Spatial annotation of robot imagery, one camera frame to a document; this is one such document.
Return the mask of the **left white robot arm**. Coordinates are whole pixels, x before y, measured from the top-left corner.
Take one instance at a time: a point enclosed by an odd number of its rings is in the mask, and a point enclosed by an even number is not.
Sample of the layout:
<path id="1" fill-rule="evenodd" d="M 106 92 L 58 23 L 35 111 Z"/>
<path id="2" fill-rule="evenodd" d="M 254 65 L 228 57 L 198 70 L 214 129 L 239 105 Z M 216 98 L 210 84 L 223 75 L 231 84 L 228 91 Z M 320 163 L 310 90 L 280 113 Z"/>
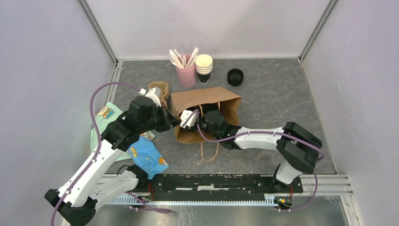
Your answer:
<path id="1" fill-rule="evenodd" d="M 130 190 L 144 191 L 154 177 L 144 166 L 129 166 L 110 182 L 97 182 L 123 152 L 138 146 L 143 133 L 164 132 L 179 125 L 164 105 L 149 97 L 137 97 L 129 109 L 111 121 L 98 135 L 94 151 L 79 170 L 59 189 L 50 189 L 45 199 L 72 226 L 85 226 L 96 212 L 112 199 Z"/>

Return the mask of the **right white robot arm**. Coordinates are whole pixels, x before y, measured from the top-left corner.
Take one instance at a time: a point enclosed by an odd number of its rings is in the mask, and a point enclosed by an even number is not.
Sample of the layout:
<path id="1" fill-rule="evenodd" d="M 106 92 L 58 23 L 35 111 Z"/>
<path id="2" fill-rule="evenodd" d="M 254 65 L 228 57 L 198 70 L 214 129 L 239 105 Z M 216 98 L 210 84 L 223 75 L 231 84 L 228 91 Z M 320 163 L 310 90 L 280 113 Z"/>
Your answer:
<path id="1" fill-rule="evenodd" d="M 321 150 L 322 141 L 292 121 L 275 129 L 249 129 L 229 124 L 219 111 L 210 111 L 198 118 L 197 129 L 202 137 L 208 134 L 211 142 L 228 150 L 257 148 L 280 153 L 285 161 L 271 180 L 277 192 L 286 191 L 300 175 L 312 174 L 326 155 Z"/>

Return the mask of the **brown paper takeout bag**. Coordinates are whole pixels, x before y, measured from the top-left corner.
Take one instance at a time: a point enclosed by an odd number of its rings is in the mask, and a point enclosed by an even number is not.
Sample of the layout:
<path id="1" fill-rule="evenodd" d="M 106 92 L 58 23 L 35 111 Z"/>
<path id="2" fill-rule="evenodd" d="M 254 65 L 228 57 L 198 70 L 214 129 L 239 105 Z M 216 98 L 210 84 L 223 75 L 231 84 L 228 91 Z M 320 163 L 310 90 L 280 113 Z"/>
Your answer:
<path id="1" fill-rule="evenodd" d="M 216 141 L 200 127 L 200 119 L 209 111 L 220 111 L 232 126 L 232 136 L 238 134 L 239 118 L 237 109 L 241 102 L 241 96 L 228 91 L 222 87 L 198 89 L 185 92 L 177 92 L 171 95 L 173 115 L 180 119 L 184 110 L 199 110 L 199 120 L 191 128 L 175 127 L 177 142 L 182 144 L 203 143 L 207 140 Z M 220 145 L 228 150 L 241 150 L 235 143 L 235 139 L 217 140 Z"/>

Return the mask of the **brown cardboard cup carriers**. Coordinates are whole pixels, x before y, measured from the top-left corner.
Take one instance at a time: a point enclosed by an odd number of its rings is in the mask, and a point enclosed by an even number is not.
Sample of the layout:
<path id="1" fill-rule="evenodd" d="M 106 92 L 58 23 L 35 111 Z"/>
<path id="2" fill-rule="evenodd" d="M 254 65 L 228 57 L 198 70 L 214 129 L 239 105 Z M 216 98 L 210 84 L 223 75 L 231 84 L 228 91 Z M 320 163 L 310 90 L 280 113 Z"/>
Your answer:
<path id="1" fill-rule="evenodd" d="M 159 87 L 161 89 L 160 102 L 168 107 L 168 99 L 170 96 L 169 85 L 165 81 L 154 81 L 149 84 L 148 91 L 154 87 Z"/>

